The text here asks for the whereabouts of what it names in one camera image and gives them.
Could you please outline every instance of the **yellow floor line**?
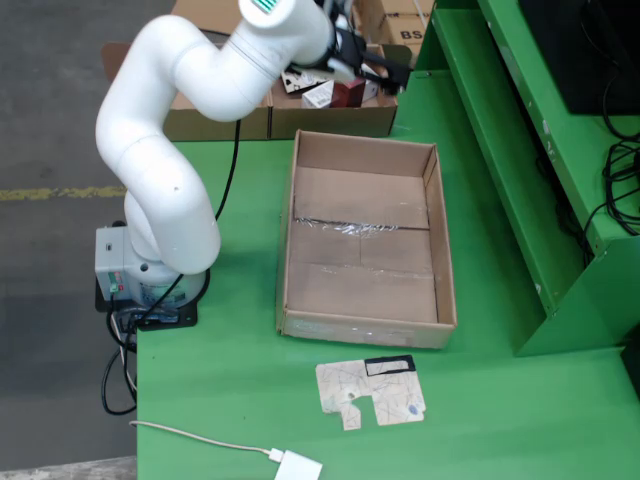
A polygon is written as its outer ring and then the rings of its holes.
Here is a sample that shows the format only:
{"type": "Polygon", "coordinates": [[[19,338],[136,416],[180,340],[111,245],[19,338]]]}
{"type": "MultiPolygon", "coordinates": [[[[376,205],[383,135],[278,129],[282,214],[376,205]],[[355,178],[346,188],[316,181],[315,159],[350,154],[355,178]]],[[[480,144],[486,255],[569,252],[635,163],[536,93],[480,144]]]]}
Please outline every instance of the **yellow floor line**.
{"type": "Polygon", "coordinates": [[[125,187],[87,187],[87,188],[27,188],[0,190],[0,202],[18,202],[22,200],[50,200],[52,198],[111,198],[124,197],[125,187]]]}

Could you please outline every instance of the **red item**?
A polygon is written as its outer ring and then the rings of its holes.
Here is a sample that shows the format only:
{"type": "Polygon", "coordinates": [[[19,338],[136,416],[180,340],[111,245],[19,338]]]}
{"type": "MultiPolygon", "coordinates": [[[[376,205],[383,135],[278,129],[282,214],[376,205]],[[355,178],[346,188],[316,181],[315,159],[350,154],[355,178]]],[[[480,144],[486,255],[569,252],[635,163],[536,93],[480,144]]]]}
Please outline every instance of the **red item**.
{"type": "Polygon", "coordinates": [[[364,95],[365,81],[357,78],[350,83],[333,84],[333,95],[331,97],[331,108],[361,107],[362,96],[364,95]]]}

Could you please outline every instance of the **open cardboard box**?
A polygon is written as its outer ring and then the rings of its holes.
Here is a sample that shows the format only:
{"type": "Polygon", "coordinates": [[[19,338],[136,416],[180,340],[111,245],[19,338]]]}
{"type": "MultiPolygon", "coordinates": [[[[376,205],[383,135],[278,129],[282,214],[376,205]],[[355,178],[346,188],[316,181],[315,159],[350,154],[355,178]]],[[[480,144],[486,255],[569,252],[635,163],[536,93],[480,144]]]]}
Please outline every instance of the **open cardboard box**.
{"type": "MultiPolygon", "coordinates": [[[[384,56],[379,45],[369,48],[384,56]]],[[[398,109],[396,97],[385,95],[382,90],[359,108],[303,108],[302,93],[287,93],[280,80],[271,88],[271,105],[271,139],[294,138],[298,129],[386,137],[391,133],[398,109]]]]}
{"type": "Polygon", "coordinates": [[[282,334],[443,348],[457,326],[435,145],[299,131],[280,247],[282,334]]]}
{"type": "MultiPolygon", "coordinates": [[[[120,65],[129,51],[130,43],[107,43],[102,47],[102,64],[109,82],[116,77],[120,65]]],[[[242,140],[266,140],[269,138],[269,107],[271,93],[253,112],[242,119],[240,138],[242,140]]],[[[198,112],[182,93],[176,95],[171,110],[164,122],[164,133],[169,140],[205,141],[233,140],[235,122],[216,122],[198,112]]]]}

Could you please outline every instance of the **white cable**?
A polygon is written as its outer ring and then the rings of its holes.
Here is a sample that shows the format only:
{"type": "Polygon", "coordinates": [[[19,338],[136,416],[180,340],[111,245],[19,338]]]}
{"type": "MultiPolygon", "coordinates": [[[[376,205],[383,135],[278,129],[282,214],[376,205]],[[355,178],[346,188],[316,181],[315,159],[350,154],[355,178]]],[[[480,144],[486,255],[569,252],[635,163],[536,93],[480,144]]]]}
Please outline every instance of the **white cable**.
{"type": "MultiPolygon", "coordinates": [[[[113,331],[116,333],[116,337],[118,340],[122,341],[122,337],[120,336],[120,330],[116,324],[115,314],[111,314],[111,325],[113,326],[113,331]]],[[[122,366],[124,367],[124,348],[120,347],[120,360],[122,361],[122,366]]],[[[127,380],[129,381],[129,385],[133,388],[134,392],[138,391],[135,382],[131,379],[131,375],[129,375],[129,370],[127,370],[127,380]]]]}
{"type": "Polygon", "coordinates": [[[273,458],[272,453],[275,451],[276,453],[279,452],[280,454],[282,454],[282,452],[280,452],[275,448],[273,450],[267,450],[266,448],[246,447],[244,445],[235,445],[233,443],[218,442],[217,440],[211,440],[210,438],[201,437],[200,435],[194,435],[193,433],[184,432],[182,430],[178,430],[177,428],[166,427],[164,425],[159,425],[157,423],[141,422],[141,421],[134,420],[129,422],[129,425],[131,426],[144,425],[145,427],[157,428],[158,430],[164,430],[165,432],[176,433],[178,435],[182,435],[183,437],[189,437],[194,440],[198,440],[199,442],[209,443],[211,445],[217,445],[218,447],[235,448],[238,450],[247,450],[250,452],[264,453],[265,455],[268,455],[270,459],[277,462],[279,462],[280,460],[275,460],[273,458]]]}

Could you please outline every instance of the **green table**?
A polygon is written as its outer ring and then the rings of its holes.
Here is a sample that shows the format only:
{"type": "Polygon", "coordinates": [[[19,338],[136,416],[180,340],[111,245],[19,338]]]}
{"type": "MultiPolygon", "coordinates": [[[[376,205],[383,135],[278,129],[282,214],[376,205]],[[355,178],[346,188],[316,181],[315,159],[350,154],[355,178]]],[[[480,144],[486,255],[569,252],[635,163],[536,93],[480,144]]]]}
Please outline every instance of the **green table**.
{"type": "MultiPolygon", "coordinates": [[[[458,330],[445,351],[407,351],[282,337],[275,279],[292,141],[244,142],[220,222],[223,246],[191,329],[140,335],[138,418],[215,439],[289,449],[324,479],[636,478],[640,404],[614,349],[515,358],[544,316],[473,130],[448,72],[415,74],[396,139],[436,142],[445,185],[458,330]],[[424,422],[342,431],[322,413],[318,363],[411,353],[424,422]]],[[[181,144],[214,205],[232,145],[181,144]]],[[[139,427],[141,480],[269,479],[260,454],[139,427]]]]}

